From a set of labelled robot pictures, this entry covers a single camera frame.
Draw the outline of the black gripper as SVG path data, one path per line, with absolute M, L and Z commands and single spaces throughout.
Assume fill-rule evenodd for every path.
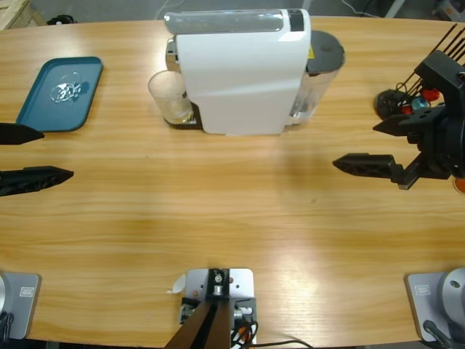
M 368 153 L 348 153 L 332 164 L 354 176 L 392 182 L 400 179 L 397 186 L 403 190 L 410 189 L 420 178 L 464 178 L 464 121 L 453 121 L 444 105 L 390 116 L 373 130 L 407 137 L 410 144 L 417 146 L 419 155 L 405 169 L 393 155 Z

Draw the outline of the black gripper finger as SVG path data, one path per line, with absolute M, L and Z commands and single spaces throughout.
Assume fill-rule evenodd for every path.
M 51 188 L 65 182 L 73 175 L 73 171 L 53 166 L 1 171 L 1 196 L 32 193 Z
M 41 138 L 44 138 L 42 132 L 26 125 L 12 123 L 0 124 L 1 145 L 22 145 Z

